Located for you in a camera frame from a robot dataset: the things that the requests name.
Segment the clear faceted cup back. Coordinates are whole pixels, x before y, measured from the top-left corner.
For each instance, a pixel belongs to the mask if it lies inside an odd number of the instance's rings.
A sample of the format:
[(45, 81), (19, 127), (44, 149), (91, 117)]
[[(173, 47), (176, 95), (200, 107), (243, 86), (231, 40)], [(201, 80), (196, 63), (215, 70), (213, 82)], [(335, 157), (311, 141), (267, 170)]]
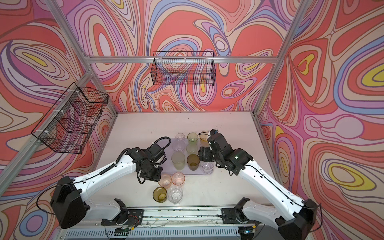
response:
[(200, 164), (202, 172), (206, 175), (210, 175), (213, 172), (214, 166), (214, 162), (201, 162)]

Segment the yellow plastic cup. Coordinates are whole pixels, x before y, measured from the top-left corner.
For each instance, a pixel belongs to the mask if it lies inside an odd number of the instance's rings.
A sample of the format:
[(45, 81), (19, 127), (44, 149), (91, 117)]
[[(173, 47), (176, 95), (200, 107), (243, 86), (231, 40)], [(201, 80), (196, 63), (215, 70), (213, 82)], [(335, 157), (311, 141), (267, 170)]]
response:
[(207, 142), (208, 141), (208, 138), (210, 137), (210, 132), (209, 131), (202, 131), (200, 133), (198, 133), (201, 141), (203, 142)]

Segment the amber cup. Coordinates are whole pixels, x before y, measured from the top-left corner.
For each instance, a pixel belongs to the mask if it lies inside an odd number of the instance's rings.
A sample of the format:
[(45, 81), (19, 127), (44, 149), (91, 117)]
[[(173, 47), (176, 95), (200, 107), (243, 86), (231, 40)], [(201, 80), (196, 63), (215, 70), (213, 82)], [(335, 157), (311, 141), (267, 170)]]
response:
[(153, 200), (157, 203), (163, 203), (167, 200), (167, 189), (164, 187), (157, 187), (153, 191)]
[(187, 164), (191, 171), (196, 171), (200, 165), (200, 158), (196, 154), (191, 154), (187, 157)]

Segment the peach cup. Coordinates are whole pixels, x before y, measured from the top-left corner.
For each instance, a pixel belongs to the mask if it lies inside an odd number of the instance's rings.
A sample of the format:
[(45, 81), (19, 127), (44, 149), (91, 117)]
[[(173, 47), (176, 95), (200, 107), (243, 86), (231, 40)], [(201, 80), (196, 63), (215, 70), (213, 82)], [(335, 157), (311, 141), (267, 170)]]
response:
[(160, 187), (169, 189), (172, 185), (172, 177), (168, 174), (161, 174), (161, 179), (158, 181)]

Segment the bright green cup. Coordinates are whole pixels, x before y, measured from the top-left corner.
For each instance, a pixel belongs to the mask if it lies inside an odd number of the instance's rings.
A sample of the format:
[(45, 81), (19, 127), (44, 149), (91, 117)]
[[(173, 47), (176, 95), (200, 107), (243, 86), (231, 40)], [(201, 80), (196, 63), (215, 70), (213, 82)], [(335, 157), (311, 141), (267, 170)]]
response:
[(197, 145), (199, 140), (199, 135), (197, 133), (189, 133), (187, 135), (189, 145)]

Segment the pale green large cup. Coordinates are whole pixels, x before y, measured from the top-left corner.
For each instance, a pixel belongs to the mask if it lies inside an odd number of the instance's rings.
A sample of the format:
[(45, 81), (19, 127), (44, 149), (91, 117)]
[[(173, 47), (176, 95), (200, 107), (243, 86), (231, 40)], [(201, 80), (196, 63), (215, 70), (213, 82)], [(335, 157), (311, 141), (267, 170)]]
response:
[(172, 163), (176, 170), (181, 171), (185, 167), (185, 155), (182, 152), (175, 152), (172, 155)]

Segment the small clear cup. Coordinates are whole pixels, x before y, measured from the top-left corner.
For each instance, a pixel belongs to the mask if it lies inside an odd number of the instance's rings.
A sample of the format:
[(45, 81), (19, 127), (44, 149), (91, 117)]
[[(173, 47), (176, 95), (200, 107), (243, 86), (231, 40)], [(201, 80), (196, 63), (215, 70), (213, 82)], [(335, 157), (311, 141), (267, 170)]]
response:
[(184, 144), (185, 143), (185, 137), (186, 136), (183, 133), (176, 134), (176, 137), (175, 137), (176, 143), (177, 144)]

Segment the pale green cup front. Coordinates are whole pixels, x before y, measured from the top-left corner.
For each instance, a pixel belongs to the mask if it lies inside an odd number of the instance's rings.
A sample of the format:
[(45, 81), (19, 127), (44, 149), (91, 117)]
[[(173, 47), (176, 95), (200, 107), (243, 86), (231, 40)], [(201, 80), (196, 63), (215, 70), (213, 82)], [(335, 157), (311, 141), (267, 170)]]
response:
[(188, 144), (186, 147), (186, 151), (187, 151), (188, 155), (197, 154), (198, 153), (198, 146)]

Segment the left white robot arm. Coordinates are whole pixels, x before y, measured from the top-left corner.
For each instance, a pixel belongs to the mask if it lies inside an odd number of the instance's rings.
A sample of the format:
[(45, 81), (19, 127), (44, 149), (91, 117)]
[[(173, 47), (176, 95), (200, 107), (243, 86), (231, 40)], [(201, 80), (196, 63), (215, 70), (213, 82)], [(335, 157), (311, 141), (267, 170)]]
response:
[(137, 173), (138, 179), (158, 182), (167, 160), (165, 150), (153, 144), (147, 149), (124, 149), (117, 160), (89, 174), (58, 181), (50, 205), (62, 229), (69, 229), (89, 215), (93, 208), (86, 203), (102, 188), (126, 175)]

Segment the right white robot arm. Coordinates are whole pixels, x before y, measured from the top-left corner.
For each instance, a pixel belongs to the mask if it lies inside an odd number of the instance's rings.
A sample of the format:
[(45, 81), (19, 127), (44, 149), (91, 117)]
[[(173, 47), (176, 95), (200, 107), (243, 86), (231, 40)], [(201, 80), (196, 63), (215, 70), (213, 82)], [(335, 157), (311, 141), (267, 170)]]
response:
[(319, 208), (314, 201), (303, 200), (285, 189), (243, 149), (214, 151), (201, 147), (198, 156), (202, 162), (215, 162), (218, 167), (246, 180), (273, 205), (266, 207), (242, 198), (233, 209), (233, 221), (265, 224), (277, 229), (285, 240), (306, 239), (316, 222)]

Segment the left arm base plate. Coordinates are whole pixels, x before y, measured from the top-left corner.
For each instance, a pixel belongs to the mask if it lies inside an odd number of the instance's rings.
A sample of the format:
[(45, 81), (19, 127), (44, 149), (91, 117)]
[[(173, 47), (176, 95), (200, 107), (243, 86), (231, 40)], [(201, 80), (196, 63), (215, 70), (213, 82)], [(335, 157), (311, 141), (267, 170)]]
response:
[(144, 209), (122, 210), (112, 219), (102, 219), (102, 226), (139, 226), (142, 224)]

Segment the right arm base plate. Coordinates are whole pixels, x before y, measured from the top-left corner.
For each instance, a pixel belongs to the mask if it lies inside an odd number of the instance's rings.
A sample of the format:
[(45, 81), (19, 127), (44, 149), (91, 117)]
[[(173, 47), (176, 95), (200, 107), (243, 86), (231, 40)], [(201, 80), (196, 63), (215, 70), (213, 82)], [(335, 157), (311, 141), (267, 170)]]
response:
[(224, 224), (252, 224), (258, 226), (260, 222), (248, 219), (242, 210), (235, 208), (222, 208), (221, 214), (217, 217), (221, 218)]

